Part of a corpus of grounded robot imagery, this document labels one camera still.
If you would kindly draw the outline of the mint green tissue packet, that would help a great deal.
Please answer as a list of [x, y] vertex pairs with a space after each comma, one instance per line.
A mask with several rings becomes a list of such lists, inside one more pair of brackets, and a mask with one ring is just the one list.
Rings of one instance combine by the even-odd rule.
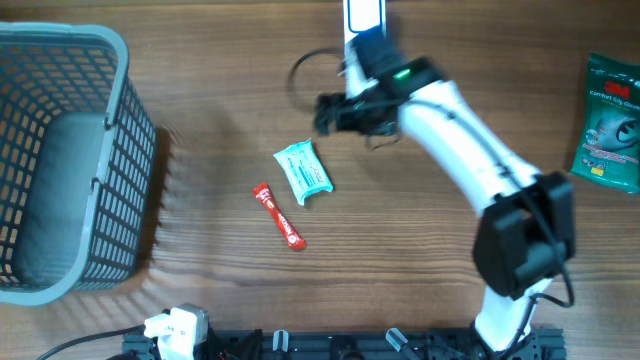
[[319, 192], [332, 192], [334, 186], [317, 157], [312, 140], [298, 142], [274, 154], [282, 167], [297, 203]]

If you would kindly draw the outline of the red Nescafe coffee stick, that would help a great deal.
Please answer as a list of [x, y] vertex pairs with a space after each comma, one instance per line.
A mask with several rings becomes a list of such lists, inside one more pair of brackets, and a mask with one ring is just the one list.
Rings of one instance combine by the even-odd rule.
[[292, 250], [305, 249], [307, 246], [306, 241], [280, 210], [269, 185], [261, 183], [252, 188], [252, 193], [273, 218], [287, 246]]

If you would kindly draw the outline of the green 3M gloves packet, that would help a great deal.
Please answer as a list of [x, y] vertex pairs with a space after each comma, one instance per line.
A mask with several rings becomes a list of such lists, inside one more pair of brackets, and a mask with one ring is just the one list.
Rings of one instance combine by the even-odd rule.
[[571, 172], [639, 192], [639, 66], [593, 53], [585, 82], [585, 125]]

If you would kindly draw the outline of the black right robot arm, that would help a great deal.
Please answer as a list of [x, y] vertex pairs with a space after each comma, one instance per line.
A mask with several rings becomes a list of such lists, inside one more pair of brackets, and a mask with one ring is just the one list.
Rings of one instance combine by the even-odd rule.
[[428, 59], [408, 60], [383, 26], [348, 31], [346, 90], [317, 100], [315, 130], [406, 136], [459, 187], [480, 223], [472, 248], [486, 284], [473, 322], [482, 356], [507, 359], [531, 337], [537, 303], [575, 303], [567, 262], [576, 254], [573, 188], [508, 148]]

